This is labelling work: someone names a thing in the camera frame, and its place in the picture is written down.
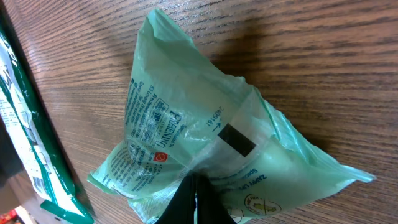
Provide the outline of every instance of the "translucent plastic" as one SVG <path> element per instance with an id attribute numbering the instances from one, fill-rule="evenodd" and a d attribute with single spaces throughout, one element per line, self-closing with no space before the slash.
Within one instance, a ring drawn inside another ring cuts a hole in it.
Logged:
<path id="1" fill-rule="evenodd" d="M 88 180 L 156 221 L 188 172 L 205 174 L 237 222 L 337 193 L 374 176 L 310 144 L 243 77 L 219 71 L 162 11 L 144 21 L 124 139 Z"/>

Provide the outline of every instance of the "circular logo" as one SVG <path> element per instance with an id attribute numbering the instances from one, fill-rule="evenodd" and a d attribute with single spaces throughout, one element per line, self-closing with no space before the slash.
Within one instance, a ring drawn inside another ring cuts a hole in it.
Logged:
<path id="1" fill-rule="evenodd" d="M 275 215 L 282 210 L 277 203 L 264 200 L 255 195 L 246 196 L 244 205 L 256 215 Z"/>
<path id="2" fill-rule="evenodd" d="M 235 223 L 239 223 L 242 221 L 242 217 L 244 215 L 241 209 L 229 207 L 226 210 L 228 211 L 229 215 L 231 216 L 231 218 L 234 220 Z"/>
<path id="3" fill-rule="evenodd" d="M 154 157 L 154 161 L 157 162 L 165 162 L 167 160 L 167 154 L 164 152 L 156 152 L 155 153 L 155 157 Z"/>

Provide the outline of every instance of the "black rectangle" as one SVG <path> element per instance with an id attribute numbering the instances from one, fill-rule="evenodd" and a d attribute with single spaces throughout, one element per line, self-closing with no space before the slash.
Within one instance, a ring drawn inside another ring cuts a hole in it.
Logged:
<path id="1" fill-rule="evenodd" d="M 227 124 L 220 133 L 218 133 L 218 136 L 244 157 L 256 146 L 256 144 L 230 124 Z"/>

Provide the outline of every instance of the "plastic wrapper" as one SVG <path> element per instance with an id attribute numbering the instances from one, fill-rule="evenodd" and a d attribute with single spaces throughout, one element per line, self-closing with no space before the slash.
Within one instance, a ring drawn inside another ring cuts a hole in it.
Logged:
<path id="1" fill-rule="evenodd" d="M 237 223 L 374 178 L 310 144 L 257 88 L 219 71 L 154 10 L 138 33 L 124 139 L 88 181 L 153 223 L 189 172 L 210 179 Z"/>
<path id="2" fill-rule="evenodd" d="M 57 138 L 0 27 L 0 115 L 43 209 L 70 223 L 93 223 L 75 197 Z"/>

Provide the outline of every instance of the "wooden table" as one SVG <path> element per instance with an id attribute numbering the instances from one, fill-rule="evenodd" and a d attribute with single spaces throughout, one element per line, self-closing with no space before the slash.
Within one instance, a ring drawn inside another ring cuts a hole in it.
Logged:
<path id="1" fill-rule="evenodd" d="M 4 0 L 97 223 L 140 223 L 85 181 L 123 137 L 137 31 L 163 9 L 225 73 L 243 75 L 312 143 L 375 174 L 252 223 L 398 222 L 398 1 Z"/>

